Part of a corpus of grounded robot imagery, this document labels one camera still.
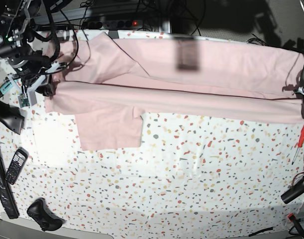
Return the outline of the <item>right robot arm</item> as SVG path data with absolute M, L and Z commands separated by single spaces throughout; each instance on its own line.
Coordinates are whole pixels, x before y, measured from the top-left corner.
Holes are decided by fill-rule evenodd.
M 60 43 L 51 12 L 54 3 L 53 0 L 0 0 L 0 59 L 5 59 L 15 71 L 8 74 L 6 82 L 18 90 L 21 107 L 36 104 L 36 93 L 53 96 L 52 75 L 67 67 L 57 60 Z M 37 33 L 34 21 L 42 4 L 50 24 L 50 34 L 46 37 Z M 33 50 L 30 43 L 35 39 L 52 41 L 53 54 L 47 56 L 41 50 Z

